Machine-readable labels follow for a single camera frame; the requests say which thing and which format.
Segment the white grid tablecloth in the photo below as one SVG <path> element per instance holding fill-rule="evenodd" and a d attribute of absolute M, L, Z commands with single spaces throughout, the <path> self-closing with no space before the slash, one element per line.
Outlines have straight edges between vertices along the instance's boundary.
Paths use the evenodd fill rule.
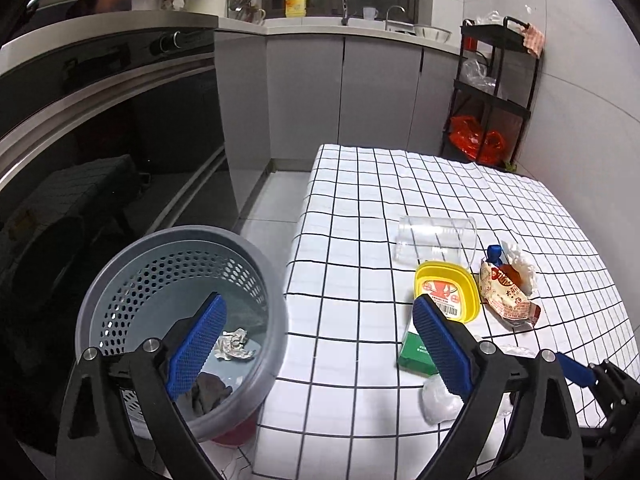
<path fill-rule="evenodd" d="M 535 330 L 509 330 L 483 308 L 467 325 L 473 334 L 584 364 L 609 358 L 640 375 L 607 269 L 543 184 L 433 156 L 325 145 L 287 267 L 287 353 L 262 412 L 254 478 L 411 479 L 446 436 L 451 423 L 430 426 L 420 412 L 423 378 L 396 367 L 413 300 L 414 269 L 391 259 L 405 215 L 474 218 L 473 272 L 482 248 L 508 237 L 535 261 Z M 590 391 L 569 390 L 578 423 L 601 424 Z M 476 473 L 491 467 L 507 423 L 494 425 Z"/>

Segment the cabinet door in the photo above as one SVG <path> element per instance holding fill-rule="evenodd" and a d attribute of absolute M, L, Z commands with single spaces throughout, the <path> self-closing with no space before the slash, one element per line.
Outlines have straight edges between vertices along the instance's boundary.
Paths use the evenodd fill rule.
<path fill-rule="evenodd" d="M 405 150 L 420 72 L 419 46 L 347 37 L 338 142 Z"/>
<path fill-rule="evenodd" d="M 216 33 L 216 75 L 225 151 L 238 211 L 271 160 L 266 38 Z"/>
<path fill-rule="evenodd" d="M 268 38 L 273 158 L 314 160 L 321 144 L 337 143 L 343 41 L 341 36 Z"/>
<path fill-rule="evenodd" d="M 458 56 L 431 48 L 424 49 L 407 147 L 409 152 L 438 154 L 457 67 Z"/>

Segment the perforated basket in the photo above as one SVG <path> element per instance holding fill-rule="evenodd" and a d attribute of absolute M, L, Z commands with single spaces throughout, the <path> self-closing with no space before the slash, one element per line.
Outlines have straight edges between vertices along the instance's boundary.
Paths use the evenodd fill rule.
<path fill-rule="evenodd" d="M 115 256 L 84 297 L 76 323 L 76 358 L 89 346 L 105 355 L 164 337 L 216 290 L 225 298 L 228 329 L 242 327 L 261 348 L 242 383 L 219 407 L 189 420 L 197 440 L 233 429 L 263 402 L 286 349 L 287 311 L 281 286 L 262 253 L 232 232 L 181 226 L 141 238 Z M 150 438 L 133 391 L 122 392 L 131 425 Z"/>

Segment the green box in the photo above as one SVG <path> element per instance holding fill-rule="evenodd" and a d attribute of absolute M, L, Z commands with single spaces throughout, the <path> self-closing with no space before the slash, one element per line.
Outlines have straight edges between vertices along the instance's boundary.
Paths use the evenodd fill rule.
<path fill-rule="evenodd" d="M 409 321 L 402 340 L 398 366 L 421 374 L 435 375 L 438 373 L 436 365 L 433 364 L 431 356 L 415 329 L 413 318 Z"/>

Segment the yellow container lid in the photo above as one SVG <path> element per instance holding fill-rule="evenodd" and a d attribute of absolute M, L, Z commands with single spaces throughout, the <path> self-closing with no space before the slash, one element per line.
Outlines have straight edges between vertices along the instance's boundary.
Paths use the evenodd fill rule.
<path fill-rule="evenodd" d="M 463 267 L 446 262 L 424 262 L 415 271 L 414 299 L 429 294 L 442 313 L 468 323 L 480 313 L 480 295 L 474 277 Z"/>

